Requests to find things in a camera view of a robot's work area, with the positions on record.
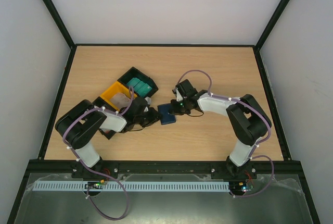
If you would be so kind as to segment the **blue leather card holder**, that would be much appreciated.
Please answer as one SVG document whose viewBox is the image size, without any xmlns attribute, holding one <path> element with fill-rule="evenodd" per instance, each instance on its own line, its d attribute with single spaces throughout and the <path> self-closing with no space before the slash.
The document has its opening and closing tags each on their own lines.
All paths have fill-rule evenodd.
<svg viewBox="0 0 333 224">
<path fill-rule="evenodd" d="M 158 112 L 161 115 L 161 125 L 169 125 L 172 123 L 176 123 L 176 117 L 169 113 L 171 109 L 171 104 L 161 104 L 158 105 Z"/>
</svg>

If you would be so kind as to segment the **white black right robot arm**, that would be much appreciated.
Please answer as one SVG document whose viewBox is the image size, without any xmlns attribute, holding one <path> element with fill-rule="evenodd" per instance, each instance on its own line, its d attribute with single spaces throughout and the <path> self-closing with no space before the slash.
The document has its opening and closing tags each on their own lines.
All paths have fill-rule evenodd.
<svg viewBox="0 0 333 224">
<path fill-rule="evenodd" d="M 240 177 L 259 143 L 271 135 L 272 123 L 257 100 L 250 94 L 226 97 L 208 90 L 197 91 L 187 79 L 178 83 L 172 92 L 175 95 L 171 100 L 172 115 L 190 115 L 196 110 L 229 118 L 237 141 L 226 159 L 226 169 L 231 177 Z"/>
</svg>

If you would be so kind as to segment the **black bin with teal cards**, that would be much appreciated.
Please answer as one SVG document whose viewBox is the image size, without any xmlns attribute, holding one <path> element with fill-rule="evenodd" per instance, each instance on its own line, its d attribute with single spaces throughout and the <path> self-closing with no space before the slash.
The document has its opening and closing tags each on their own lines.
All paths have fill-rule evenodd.
<svg viewBox="0 0 333 224">
<path fill-rule="evenodd" d="M 118 82 L 127 87 L 132 86 L 135 94 L 143 98 L 152 97 L 158 91 L 154 80 L 135 67 L 131 67 L 123 74 Z"/>
</svg>

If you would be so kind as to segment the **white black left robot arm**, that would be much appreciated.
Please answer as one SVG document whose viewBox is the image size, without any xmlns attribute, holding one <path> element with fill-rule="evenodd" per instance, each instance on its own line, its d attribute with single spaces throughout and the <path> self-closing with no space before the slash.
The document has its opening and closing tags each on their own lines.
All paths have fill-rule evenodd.
<svg viewBox="0 0 333 224">
<path fill-rule="evenodd" d="M 126 133 L 132 131 L 135 125 L 146 128 L 160 119 L 162 114 L 142 97 L 130 100 L 121 109 L 109 109 L 106 105 L 97 107 L 85 99 L 55 123 L 55 130 L 76 159 L 92 169 L 101 160 L 92 144 L 92 137 L 97 131 Z"/>
</svg>

